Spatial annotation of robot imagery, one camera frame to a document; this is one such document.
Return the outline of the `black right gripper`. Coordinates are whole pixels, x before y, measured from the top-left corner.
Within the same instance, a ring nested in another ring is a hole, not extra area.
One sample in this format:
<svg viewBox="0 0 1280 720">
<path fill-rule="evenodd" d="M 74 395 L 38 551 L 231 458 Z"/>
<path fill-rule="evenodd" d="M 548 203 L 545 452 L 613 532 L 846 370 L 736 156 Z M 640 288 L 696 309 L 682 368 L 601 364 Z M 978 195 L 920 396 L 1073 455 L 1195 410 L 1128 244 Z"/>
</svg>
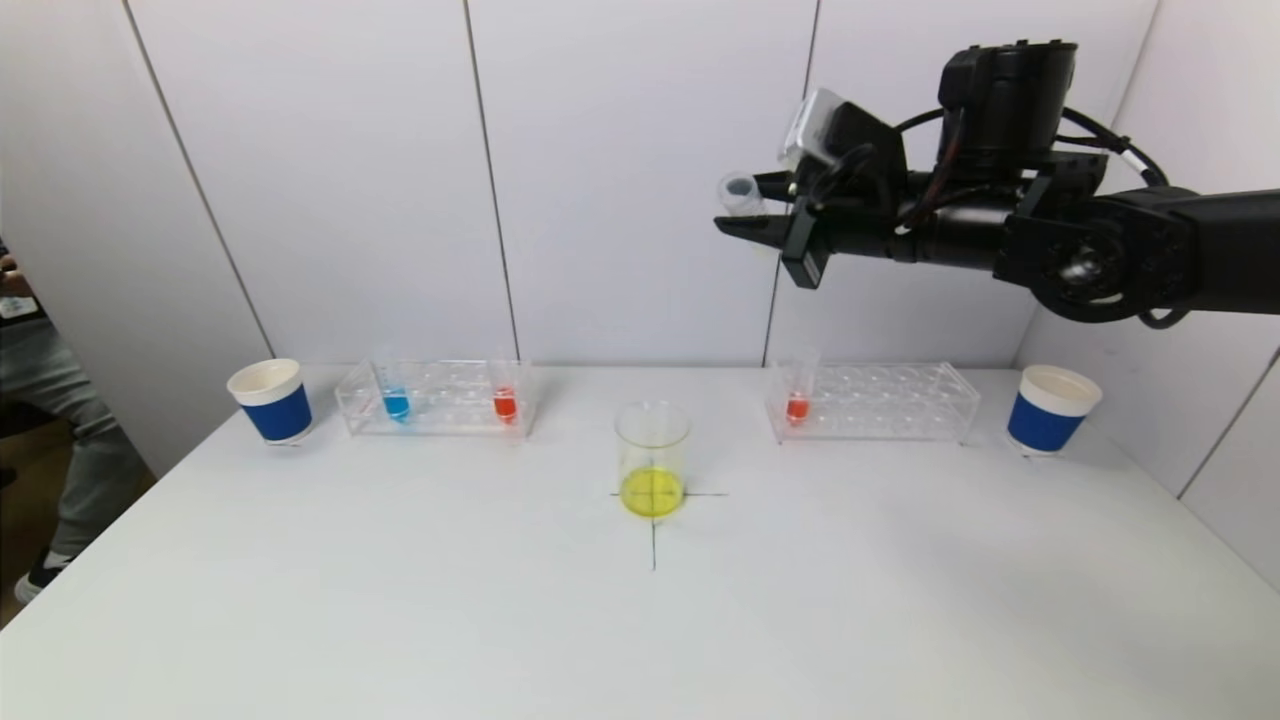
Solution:
<svg viewBox="0 0 1280 720">
<path fill-rule="evenodd" d="M 716 217 L 714 225 L 722 234 L 781 249 L 783 268 L 800 288 L 818 288 L 837 255 L 906 264 L 918 260 L 905 223 L 924 199 L 928 172 L 774 170 L 753 179 L 764 200 L 791 202 L 790 214 Z"/>
</svg>

